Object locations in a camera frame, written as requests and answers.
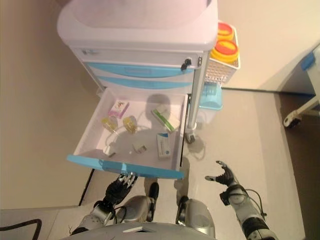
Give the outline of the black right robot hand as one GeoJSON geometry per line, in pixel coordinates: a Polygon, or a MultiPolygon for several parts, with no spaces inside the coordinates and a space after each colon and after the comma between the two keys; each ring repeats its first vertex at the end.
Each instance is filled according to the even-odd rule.
{"type": "Polygon", "coordinates": [[[224,170],[224,173],[219,176],[205,176],[204,179],[211,182],[217,182],[219,184],[225,185],[230,187],[231,185],[235,184],[236,178],[232,170],[228,167],[226,163],[223,161],[217,160],[216,163],[221,166],[224,170]]]}

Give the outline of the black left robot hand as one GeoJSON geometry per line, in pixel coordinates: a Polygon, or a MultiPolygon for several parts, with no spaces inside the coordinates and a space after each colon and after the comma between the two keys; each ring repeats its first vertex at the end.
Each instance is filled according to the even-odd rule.
{"type": "Polygon", "coordinates": [[[134,174],[120,174],[107,187],[103,201],[113,206],[120,204],[129,194],[137,179],[138,177],[134,174]]]}

